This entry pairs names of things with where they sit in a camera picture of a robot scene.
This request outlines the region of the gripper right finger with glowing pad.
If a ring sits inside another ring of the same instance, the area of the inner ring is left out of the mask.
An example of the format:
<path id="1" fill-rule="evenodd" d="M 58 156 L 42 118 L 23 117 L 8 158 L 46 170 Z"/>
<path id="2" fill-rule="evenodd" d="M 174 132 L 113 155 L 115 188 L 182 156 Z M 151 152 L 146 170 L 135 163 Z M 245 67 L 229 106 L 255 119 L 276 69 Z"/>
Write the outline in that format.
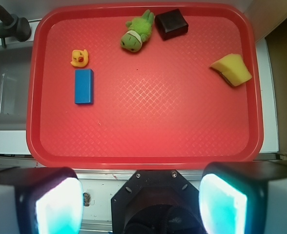
<path id="1" fill-rule="evenodd" d="M 199 209 L 209 234 L 287 234 L 287 161 L 208 164 Z"/>

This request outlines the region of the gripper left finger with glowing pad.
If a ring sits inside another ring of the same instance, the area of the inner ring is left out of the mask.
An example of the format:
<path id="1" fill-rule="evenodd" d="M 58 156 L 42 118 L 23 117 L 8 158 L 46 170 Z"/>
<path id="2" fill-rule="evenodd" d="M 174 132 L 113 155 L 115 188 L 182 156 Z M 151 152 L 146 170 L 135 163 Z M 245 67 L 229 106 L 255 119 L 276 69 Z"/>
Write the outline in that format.
<path id="1" fill-rule="evenodd" d="M 82 216 L 73 169 L 0 168 L 0 234 L 77 234 Z"/>

